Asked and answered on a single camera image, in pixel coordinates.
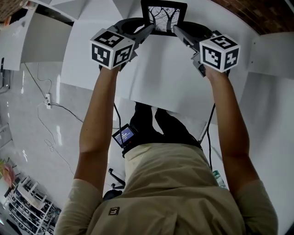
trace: framed tree picture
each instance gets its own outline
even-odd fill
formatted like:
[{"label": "framed tree picture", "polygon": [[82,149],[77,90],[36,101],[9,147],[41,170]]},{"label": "framed tree picture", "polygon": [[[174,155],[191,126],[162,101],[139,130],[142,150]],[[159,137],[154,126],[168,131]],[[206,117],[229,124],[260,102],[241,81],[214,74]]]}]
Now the framed tree picture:
[{"label": "framed tree picture", "polygon": [[141,0],[143,18],[146,23],[155,23],[152,34],[175,36],[173,26],[180,25],[185,18],[187,4],[173,1]]}]

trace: person's right arm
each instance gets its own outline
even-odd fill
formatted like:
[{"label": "person's right arm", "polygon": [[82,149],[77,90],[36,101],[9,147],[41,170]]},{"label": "person's right arm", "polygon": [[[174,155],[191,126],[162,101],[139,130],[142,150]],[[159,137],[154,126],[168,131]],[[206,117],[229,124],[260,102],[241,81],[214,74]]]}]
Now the person's right arm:
[{"label": "person's right arm", "polygon": [[247,183],[259,179],[249,158],[249,136],[233,87],[225,73],[206,67],[219,130],[220,149],[230,192],[235,195]]},{"label": "person's right arm", "polygon": [[233,87],[224,73],[206,67],[211,82],[220,149],[231,194],[243,216],[246,234],[277,234],[275,209],[249,158],[249,135]]}]

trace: power outlet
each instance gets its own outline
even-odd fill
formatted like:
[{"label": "power outlet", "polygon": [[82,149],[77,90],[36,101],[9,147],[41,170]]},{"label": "power outlet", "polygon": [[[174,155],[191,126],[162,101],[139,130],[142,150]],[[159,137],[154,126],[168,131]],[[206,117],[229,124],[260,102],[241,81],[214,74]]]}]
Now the power outlet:
[{"label": "power outlet", "polygon": [[47,107],[47,109],[51,109],[51,98],[50,98],[50,93],[47,93],[46,95],[45,95],[45,97],[46,97],[46,100],[45,100],[45,104],[46,104],[46,107]]}]

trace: beige shirt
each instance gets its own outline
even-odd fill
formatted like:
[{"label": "beige shirt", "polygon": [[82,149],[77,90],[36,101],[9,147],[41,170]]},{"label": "beige shirt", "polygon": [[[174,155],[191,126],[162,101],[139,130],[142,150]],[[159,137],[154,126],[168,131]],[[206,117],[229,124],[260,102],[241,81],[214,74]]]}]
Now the beige shirt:
[{"label": "beige shirt", "polygon": [[218,186],[203,152],[181,144],[141,145],[126,154],[121,196],[102,201],[75,179],[56,235],[277,234],[277,216],[260,180],[234,199]]}]

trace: white cube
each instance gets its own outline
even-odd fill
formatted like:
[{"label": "white cube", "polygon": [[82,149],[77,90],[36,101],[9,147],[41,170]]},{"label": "white cube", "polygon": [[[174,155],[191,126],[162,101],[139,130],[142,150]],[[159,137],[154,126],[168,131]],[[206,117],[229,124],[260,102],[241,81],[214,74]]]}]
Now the white cube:
[{"label": "white cube", "polygon": [[131,59],[134,46],[135,41],[103,28],[90,39],[90,59],[113,69]]},{"label": "white cube", "polygon": [[199,43],[200,62],[224,72],[239,62],[240,45],[227,35],[210,38]]}]

